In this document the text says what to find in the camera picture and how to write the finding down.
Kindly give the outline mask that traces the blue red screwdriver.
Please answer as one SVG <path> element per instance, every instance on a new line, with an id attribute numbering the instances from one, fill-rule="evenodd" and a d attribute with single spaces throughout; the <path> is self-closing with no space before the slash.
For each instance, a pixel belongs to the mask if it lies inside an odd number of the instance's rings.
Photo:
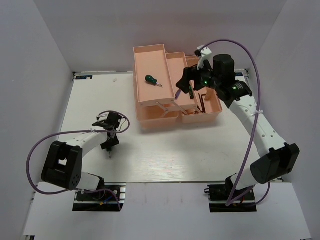
<path id="1" fill-rule="evenodd" d="M 180 96 L 180 94 L 181 94 L 181 90 L 179 89 L 176 93 L 175 93 L 175 100 L 177 100 L 178 98 L 179 98 L 179 96 Z"/>

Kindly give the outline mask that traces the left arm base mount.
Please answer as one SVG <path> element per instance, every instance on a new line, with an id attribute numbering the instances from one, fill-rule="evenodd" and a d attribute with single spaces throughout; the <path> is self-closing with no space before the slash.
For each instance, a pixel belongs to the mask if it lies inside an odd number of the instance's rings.
<path id="1" fill-rule="evenodd" d="M 105 184 L 109 191 L 101 191 L 96 193 L 85 193 L 83 190 L 77 190 L 73 201 L 73 212 L 120 212 L 118 203 L 114 195 L 117 197 L 120 207 L 125 203 L 126 184 L 110 183 Z"/>

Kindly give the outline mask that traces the stubby green screwdriver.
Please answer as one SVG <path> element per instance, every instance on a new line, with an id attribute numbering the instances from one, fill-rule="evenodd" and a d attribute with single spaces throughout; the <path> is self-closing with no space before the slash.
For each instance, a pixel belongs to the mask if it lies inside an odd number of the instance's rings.
<path id="1" fill-rule="evenodd" d="M 163 85 L 162 84 L 160 84 L 159 82 L 158 82 L 158 80 L 157 79 L 155 79 L 153 76 L 151 76 L 151 75 L 146 75 L 145 76 L 145 81 L 148 83 L 148 84 L 150 84 L 150 85 L 153 85 L 153 86 L 158 86 L 158 87 L 163 87 Z"/>

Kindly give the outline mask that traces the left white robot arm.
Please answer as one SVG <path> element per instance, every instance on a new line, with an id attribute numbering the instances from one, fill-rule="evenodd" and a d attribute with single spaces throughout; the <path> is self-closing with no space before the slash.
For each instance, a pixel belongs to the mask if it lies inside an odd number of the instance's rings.
<path id="1" fill-rule="evenodd" d="M 104 180 L 96 175 L 82 171 L 83 157 L 96 147 L 111 153 L 119 144 L 116 134 L 123 117 L 114 111 L 107 116 L 98 117 L 94 127 L 107 132 L 90 131 L 66 142 L 55 141 L 51 144 L 41 173 L 41 179 L 66 190 L 81 189 L 99 200 L 105 196 Z"/>

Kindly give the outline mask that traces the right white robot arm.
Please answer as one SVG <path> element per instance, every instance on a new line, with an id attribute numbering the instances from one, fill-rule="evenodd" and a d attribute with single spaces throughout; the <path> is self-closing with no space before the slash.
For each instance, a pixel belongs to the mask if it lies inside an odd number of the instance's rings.
<path id="1" fill-rule="evenodd" d="M 239 119 L 250 140 L 254 143 L 259 159 L 243 172 L 236 173 L 225 180 L 226 195 L 236 200 L 244 190 L 257 184 L 266 184 L 292 172 L 300 154 L 299 147 L 289 144 L 271 126 L 263 112 L 257 109 L 258 103 L 245 81 L 237 79 L 235 62 L 228 54 L 213 57 L 213 63 L 203 62 L 186 67 L 176 87 L 187 94 L 190 82 L 194 90 L 213 89 L 217 97 Z"/>

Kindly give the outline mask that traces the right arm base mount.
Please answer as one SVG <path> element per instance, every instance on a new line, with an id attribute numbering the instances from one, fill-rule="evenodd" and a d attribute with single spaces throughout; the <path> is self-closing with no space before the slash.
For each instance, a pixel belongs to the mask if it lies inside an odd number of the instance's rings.
<path id="1" fill-rule="evenodd" d="M 210 213 L 257 212 L 257 207 L 255 206 L 256 198 L 253 190 L 229 206 L 226 206 L 229 194 L 227 194 L 224 184 L 209 184 L 204 189 L 204 194 L 208 196 Z"/>

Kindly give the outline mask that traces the large brown hex key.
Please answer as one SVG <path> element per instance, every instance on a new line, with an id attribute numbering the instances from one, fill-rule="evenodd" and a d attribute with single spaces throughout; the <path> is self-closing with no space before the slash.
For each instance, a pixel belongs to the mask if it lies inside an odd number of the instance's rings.
<path id="1" fill-rule="evenodd" d="M 198 93 L 199 96 L 199 100 L 200 100 L 200 104 L 201 104 L 201 109 L 202 109 L 202 113 L 205 114 L 206 113 L 206 106 L 205 106 L 205 97 L 206 97 L 206 93 L 200 94 Z"/>

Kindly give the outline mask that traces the left blue label sticker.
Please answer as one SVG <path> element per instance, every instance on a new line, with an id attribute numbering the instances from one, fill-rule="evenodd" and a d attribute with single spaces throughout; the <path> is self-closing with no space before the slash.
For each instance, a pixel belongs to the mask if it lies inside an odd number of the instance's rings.
<path id="1" fill-rule="evenodd" d="M 75 77 L 76 80 L 91 80 L 92 78 L 92 75 L 77 75 Z"/>

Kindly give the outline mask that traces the pink plastic tool box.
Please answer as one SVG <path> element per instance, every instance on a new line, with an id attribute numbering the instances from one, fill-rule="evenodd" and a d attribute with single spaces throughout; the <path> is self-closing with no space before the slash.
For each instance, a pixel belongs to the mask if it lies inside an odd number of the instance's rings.
<path id="1" fill-rule="evenodd" d="M 198 63 L 195 55 L 186 56 L 184 52 L 168 53 L 164 44 L 137 46 L 133 49 L 133 85 L 136 117 L 144 129 L 169 127 L 178 122 L 195 124 L 214 122 L 222 112 L 220 100 L 213 90 L 203 88 L 189 94 L 181 93 L 176 83 L 182 78 L 183 70 Z M 145 81 L 151 75 L 163 86 L 154 86 Z M 200 94 L 206 94 L 205 109 L 202 113 Z"/>

